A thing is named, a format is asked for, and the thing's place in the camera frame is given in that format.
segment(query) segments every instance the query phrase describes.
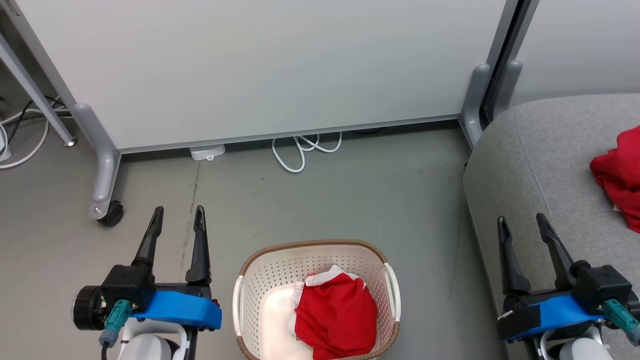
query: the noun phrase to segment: robotic arm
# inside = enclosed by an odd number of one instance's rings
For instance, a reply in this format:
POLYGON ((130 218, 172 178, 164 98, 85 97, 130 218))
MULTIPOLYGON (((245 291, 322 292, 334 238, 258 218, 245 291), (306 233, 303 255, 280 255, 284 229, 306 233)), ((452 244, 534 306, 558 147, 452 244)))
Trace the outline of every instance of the robotic arm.
POLYGON ((555 288, 532 291, 513 251, 506 219, 498 219, 502 289, 506 298, 498 317, 503 341, 523 341, 530 360, 610 360, 601 326, 621 329, 640 346, 640 302, 631 284, 613 266, 592 268, 573 261, 543 214, 538 229, 556 273, 555 288), (547 350, 547 342, 566 340, 547 350))
POLYGON ((164 209, 158 206, 131 265, 115 265, 100 286, 76 295, 72 315, 80 330, 103 330, 102 358, 122 330, 119 360, 194 360, 198 332, 220 329, 222 310, 211 298, 211 262, 204 209, 196 209, 195 240, 186 283, 155 283, 156 242, 164 209), (178 334, 180 344, 158 334, 178 334))

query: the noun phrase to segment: brown braided rim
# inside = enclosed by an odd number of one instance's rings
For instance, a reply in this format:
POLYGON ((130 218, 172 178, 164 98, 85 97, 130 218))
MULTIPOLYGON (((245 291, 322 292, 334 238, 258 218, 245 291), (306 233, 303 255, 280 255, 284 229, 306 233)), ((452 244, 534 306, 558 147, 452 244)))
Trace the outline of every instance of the brown braided rim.
MULTIPOLYGON (((266 247, 266 248, 264 248, 264 249, 262 249, 260 251, 257 251, 256 253, 251 255, 251 257, 249 259, 247 259, 247 261, 244 262, 244 265, 242 266, 242 269, 240 269, 240 275, 244 276, 246 274, 246 270, 249 268, 249 265, 251 265, 251 263, 253 263, 258 257, 260 257, 260 256, 262 256, 264 254, 268 254, 270 252, 276 252, 276 251, 280 251, 280 250, 295 249, 296 247, 309 247, 309 246, 322 246, 322 245, 358 245, 358 246, 362 246, 362 247, 365 247, 365 248, 373 251, 380 258, 380 261, 382 261, 383 263, 387 262, 387 258, 385 258, 385 256, 382 254, 382 252, 380 250, 378 250, 377 247, 371 245, 370 243, 367 243, 366 241, 362 241, 362 240, 299 241, 297 243, 288 243, 288 244, 283 244, 283 245, 270 246, 270 247, 266 247)), ((391 348, 391 345, 393 345, 394 342, 396 342, 396 339, 398 337, 398 332, 399 331, 400 331, 400 322, 395 322, 394 323, 394 330, 391 333, 391 337, 389 337, 389 340, 381 348, 377 349, 374 352, 370 352, 369 354, 364 354, 364 355, 359 355, 359 356, 351 356, 351 357, 343 357, 342 359, 339 359, 339 360, 370 360, 370 359, 374 359, 374 358, 384 354, 385 352, 387 352, 391 348)), ((253 355, 249 351, 249 349, 244 344, 244 339, 243 339, 242 336, 236 336, 236 340, 238 342, 238 346, 240 347, 240 351, 242 351, 242 353, 244 354, 244 356, 248 360, 260 360, 259 357, 253 355)))

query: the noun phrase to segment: basket bottom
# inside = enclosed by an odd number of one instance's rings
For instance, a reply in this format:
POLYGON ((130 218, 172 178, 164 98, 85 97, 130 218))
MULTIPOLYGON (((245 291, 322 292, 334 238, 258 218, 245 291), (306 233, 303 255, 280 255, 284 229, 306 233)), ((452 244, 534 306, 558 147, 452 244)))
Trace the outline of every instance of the basket bottom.
POLYGON ((267 292, 260 302, 260 358, 262 360, 312 360, 313 348, 289 330, 293 314, 294 284, 267 292))

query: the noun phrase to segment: gray fabric upholstery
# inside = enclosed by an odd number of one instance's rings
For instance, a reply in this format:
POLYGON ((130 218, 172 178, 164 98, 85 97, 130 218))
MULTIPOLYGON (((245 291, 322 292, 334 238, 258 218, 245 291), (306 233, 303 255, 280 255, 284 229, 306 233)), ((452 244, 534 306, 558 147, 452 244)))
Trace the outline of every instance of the gray fabric upholstery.
MULTIPOLYGON (((589 163, 616 147, 622 131, 640 125, 640 95, 590 95, 529 102, 492 122, 464 175, 467 201, 495 305, 502 311, 497 247, 505 216, 524 274, 534 289, 553 288, 555 275, 535 216, 546 214, 574 259, 613 265, 640 293, 640 234, 596 184, 589 163)), ((606 331, 615 360, 640 359, 621 332, 606 331)), ((511 360, 526 359, 522 344, 511 360)))

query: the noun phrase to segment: floor crack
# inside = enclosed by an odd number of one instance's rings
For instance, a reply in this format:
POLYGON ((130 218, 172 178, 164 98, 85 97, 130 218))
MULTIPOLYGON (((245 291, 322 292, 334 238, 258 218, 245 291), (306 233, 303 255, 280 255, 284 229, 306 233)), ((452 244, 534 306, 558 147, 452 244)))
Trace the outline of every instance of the floor crack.
POLYGON ((180 260, 180 273, 183 273, 184 268, 184 256, 187 253, 187 245, 189 245, 189 235, 191 234, 191 226, 193 225, 193 210, 195 209, 196 204, 196 192, 198 191, 198 179, 200 178, 200 167, 201 163, 198 164, 198 170, 196 171, 196 181, 193 183, 193 194, 191 195, 191 208, 189 209, 189 218, 187 219, 187 224, 185 225, 184 231, 184 239, 182 240, 182 259, 180 260))

